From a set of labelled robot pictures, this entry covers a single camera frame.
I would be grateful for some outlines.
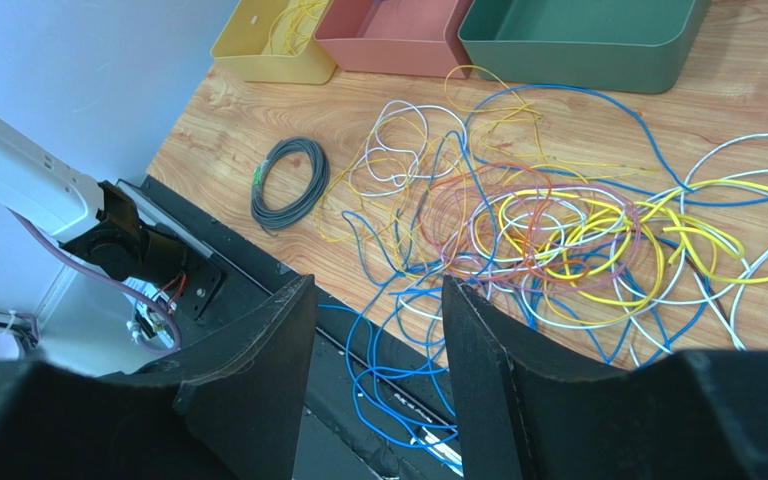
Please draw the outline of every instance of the light blue wall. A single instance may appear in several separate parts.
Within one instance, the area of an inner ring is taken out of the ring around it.
[[[0,0],[0,118],[98,179],[139,181],[236,0]],[[61,266],[0,208],[0,309]]]

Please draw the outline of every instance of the green bin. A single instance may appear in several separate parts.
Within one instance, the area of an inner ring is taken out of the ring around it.
[[[710,3],[474,0],[459,37],[505,81],[659,93],[677,83]]]

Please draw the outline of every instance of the yellow bin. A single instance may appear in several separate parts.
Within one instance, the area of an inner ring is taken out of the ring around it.
[[[313,40],[330,0],[240,0],[210,54],[246,82],[321,85],[337,64]]]

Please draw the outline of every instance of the plastic container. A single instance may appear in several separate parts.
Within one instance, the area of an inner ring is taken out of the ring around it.
[[[323,84],[337,64],[314,40],[298,48],[295,55],[274,54],[269,32],[278,15],[300,0],[240,0],[210,53],[221,65],[246,82]],[[288,22],[272,32],[273,46],[282,44]],[[312,37],[316,22],[306,22],[299,33]]]
[[[472,2],[333,0],[315,38],[343,70],[445,77],[470,63],[458,27]]]
[[[475,0],[459,37],[503,80],[658,93],[677,82],[711,0]]]

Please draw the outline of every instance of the red object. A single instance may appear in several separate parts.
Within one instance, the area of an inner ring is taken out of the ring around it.
[[[314,38],[343,70],[445,77],[470,64],[458,28],[472,3],[333,0]],[[461,69],[452,77],[470,73]]]

